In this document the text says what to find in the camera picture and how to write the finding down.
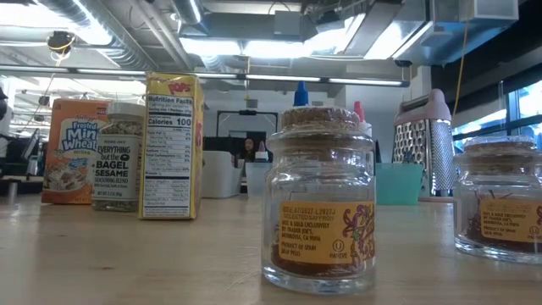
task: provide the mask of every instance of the bottle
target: bottle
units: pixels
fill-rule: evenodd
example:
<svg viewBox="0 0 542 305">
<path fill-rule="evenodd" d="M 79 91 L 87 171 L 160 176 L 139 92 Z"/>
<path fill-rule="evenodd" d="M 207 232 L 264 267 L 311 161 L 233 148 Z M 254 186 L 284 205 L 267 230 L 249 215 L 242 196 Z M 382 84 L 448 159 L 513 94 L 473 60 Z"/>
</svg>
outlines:
<svg viewBox="0 0 542 305">
<path fill-rule="evenodd" d="M 268 139 L 274 154 L 263 209 L 262 272 L 277 286 L 356 293 L 374 283 L 373 141 L 357 114 L 298 107 Z"/>
<path fill-rule="evenodd" d="M 109 104 L 109 124 L 99 131 L 93 164 L 94 210 L 137 211 L 145 110 L 134 103 Z"/>
<path fill-rule="evenodd" d="M 305 81 L 297 83 L 296 94 L 294 95 L 294 107 L 307 106 L 308 105 L 308 92 L 305 87 Z"/>
<path fill-rule="evenodd" d="M 362 102 L 354 102 L 354 112 L 360 119 L 360 130 L 367 136 L 373 136 L 372 126 L 365 121 L 365 112 L 362 108 Z M 367 170 L 371 175 L 374 175 L 374 152 L 371 152 L 367 155 Z"/>
<path fill-rule="evenodd" d="M 354 102 L 354 112 L 359 116 L 361 120 L 361 129 L 364 134 L 367 136 L 373 136 L 373 129 L 367 121 L 365 121 L 365 112 L 362 108 L 362 102 Z"/>
<path fill-rule="evenodd" d="M 254 163 L 267 163 L 268 161 L 269 155 L 268 152 L 265 151 L 265 141 L 261 141 L 254 158 Z"/>
</svg>

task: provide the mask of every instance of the seasoning jar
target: seasoning jar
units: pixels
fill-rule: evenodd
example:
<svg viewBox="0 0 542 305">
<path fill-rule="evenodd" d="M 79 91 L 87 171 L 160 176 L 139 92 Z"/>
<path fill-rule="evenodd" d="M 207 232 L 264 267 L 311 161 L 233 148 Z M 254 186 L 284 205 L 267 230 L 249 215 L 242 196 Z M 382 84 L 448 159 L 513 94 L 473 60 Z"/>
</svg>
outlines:
<svg viewBox="0 0 542 305">
<path fill-rule="evenodd" d="M 92 207 L 97 211 L 137 211 L 145 111 L 134 103 L 108 106 L 109 124 L 100 129 L 93 164 Z"/>
<path fill-rule="evenodd" d="M 357 114 L 299 107 L 281 114 L 263 210 L 265 277 L 294 291 L 359 292 L 373 284 L 373 141 Z"/>
<path fill-rule="evenodd" d="M 518 263 L 542 263 L 542 152 L 527 136 L 487 136 L 455 156 L 457 249 Z"/>
</svg>

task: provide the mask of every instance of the jar label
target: jar label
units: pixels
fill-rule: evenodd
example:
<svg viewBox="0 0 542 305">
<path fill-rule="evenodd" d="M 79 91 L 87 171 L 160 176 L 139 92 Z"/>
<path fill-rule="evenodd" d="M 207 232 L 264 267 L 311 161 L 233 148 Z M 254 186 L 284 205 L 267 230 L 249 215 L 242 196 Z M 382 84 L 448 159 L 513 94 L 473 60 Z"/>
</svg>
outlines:
<svg viewBox="0 0 542 305">
<path fill-rule="evenodd" d="M 282 202 L 279 256 L 355 266 L 374 257 L 374 202 Z"/>
<path fill-rule="evenodd" d="M 482 236 L 503 241 L 542 241 L 542 202 L 483 199 L 480 202 Z"/>
<path fill-rule="evenodd" d="M 97 152 L 92 199 L 137 201 L 141 137 L 100 135 Z"/>
</svg>

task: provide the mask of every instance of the box grater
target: box grater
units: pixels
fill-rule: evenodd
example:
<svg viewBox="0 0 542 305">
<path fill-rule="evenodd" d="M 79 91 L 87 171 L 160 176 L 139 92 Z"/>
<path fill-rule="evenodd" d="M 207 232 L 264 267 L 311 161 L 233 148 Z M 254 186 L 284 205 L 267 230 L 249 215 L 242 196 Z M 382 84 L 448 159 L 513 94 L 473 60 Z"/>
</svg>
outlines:
<svg viewBox="0 0 542 305">
<path fill-rule="evenodd" d="M 423 166 L 420 197 L 448 197 L 456 180 L 453 165 L 451 116 L 444 94 L 434 89 L 421 108 L 407 110 L 405 103 L 395 117 L 393 163 Z"/>
</svg>

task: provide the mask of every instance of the glass jar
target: glass jar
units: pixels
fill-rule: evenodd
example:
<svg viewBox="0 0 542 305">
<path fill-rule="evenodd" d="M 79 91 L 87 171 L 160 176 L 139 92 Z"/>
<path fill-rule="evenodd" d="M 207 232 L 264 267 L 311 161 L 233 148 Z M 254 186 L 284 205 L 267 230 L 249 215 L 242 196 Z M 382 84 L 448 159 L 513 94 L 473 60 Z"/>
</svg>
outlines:
<svg viewBox="0 0 542 305">
<path fill-rule="evenodd" d="M 456 247 L 518 263 L 542 263 L 542 152 L 527 136 L 487 136 L 455 156 Z"/>
<path fill-rule="evenodd" d="M 145 111 L 134 103 L 108 106 L 109 123 L 98 134 L 93 165 L 92 207 L 97 211 L 137 211 Z"/>
<path fill-rule="evenodd" d="M 342 108 L 281 115 L 263 210 L 262 269 L 277 286 L 318 294 L 373 285 L 373 141 Z"/>
</svg>

